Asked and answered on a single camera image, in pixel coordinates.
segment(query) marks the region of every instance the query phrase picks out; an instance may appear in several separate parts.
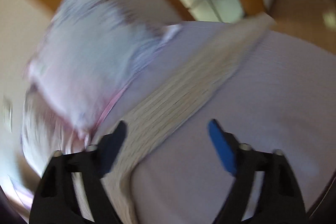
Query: wall outlet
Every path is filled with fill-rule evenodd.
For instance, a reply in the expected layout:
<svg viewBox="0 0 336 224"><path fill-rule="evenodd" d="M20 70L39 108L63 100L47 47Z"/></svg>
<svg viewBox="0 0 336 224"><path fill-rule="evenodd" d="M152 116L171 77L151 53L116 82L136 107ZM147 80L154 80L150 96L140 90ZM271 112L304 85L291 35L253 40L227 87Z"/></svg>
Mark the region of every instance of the wall outlet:
<svg viewBox="0 0 336 224"><path fill-rule="evenodd" d="M12 133L13 104L12 101L5 96L2 101L2 115L5 129Z"/></svg>

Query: beige blanket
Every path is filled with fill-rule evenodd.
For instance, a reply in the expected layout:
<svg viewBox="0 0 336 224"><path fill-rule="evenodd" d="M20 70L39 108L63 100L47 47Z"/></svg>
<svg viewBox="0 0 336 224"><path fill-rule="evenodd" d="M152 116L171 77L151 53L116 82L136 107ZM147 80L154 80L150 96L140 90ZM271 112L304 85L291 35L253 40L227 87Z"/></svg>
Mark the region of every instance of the beige blanket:
<svg viewBox="0 0 336 224"><path fill-rule="evenodd" d="M112 172L102 183L124 224L137 223L130 192L132 170L211 98L271 24L273 19L261 14L219 31L164 85L123 117L128 135ZM74 180L81 212L93 220L80 174Z"/></svg>

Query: pillowcase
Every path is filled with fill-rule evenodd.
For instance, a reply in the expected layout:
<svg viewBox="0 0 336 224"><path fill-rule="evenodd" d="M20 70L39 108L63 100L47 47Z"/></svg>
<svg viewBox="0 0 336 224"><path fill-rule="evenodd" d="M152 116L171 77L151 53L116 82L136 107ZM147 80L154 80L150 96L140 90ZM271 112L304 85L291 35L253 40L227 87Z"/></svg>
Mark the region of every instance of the pillowcase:
<svg viewBox="0 0 336 224"><path fill-rule="evenodd" d="M67 125L35 90L26 94L21 133L22 150L28 164L41 177L56 150L63 154L85 148L77 132Z"/></svg>
<svg viewBox="0 0 336 224"><path fill-rule="evenodd" d="M78 132L95 131L169 39L120 0L63 0L26 67L50 106Z"/></svg>

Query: beige wall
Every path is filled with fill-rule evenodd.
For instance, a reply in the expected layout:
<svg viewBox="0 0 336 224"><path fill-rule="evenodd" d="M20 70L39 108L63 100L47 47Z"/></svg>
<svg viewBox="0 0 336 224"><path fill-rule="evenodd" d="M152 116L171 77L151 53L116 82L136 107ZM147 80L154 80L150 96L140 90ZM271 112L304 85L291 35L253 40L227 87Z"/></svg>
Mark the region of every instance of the beige wall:
<svg viewBox="0 0 336 224"><path fill-rule="evenodd" d="M36 0L0 0L0 185L5 192L10 190L8 175L23 182L20 174L23 169L28 180L33 178L20 147L22 106L29 86L22 79L22 71L51 16ZM12 133L5 130L2 122L4 96L13 103Z"/></svg>

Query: bed sheet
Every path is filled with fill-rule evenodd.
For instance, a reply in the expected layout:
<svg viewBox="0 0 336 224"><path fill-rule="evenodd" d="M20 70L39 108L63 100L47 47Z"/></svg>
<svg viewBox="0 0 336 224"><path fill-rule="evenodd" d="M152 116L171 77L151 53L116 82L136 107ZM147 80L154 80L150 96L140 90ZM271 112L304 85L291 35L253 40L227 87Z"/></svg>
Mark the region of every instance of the bed sheet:
<svg viewBox="0 0 336 224"><path fill-rule="evenodd" d="M174 41L129 86L94 142L223 26L185 22ZM140 223L213 222L233 178L224 171L208 137L212 118L257 150L282 149L308 209L336 168L335 66L331 53L268 32L217 94L137 166L132 195ZM256 177L258 186L261 174ZM258 193L256 187L246 217L253 213Z"/></svg>

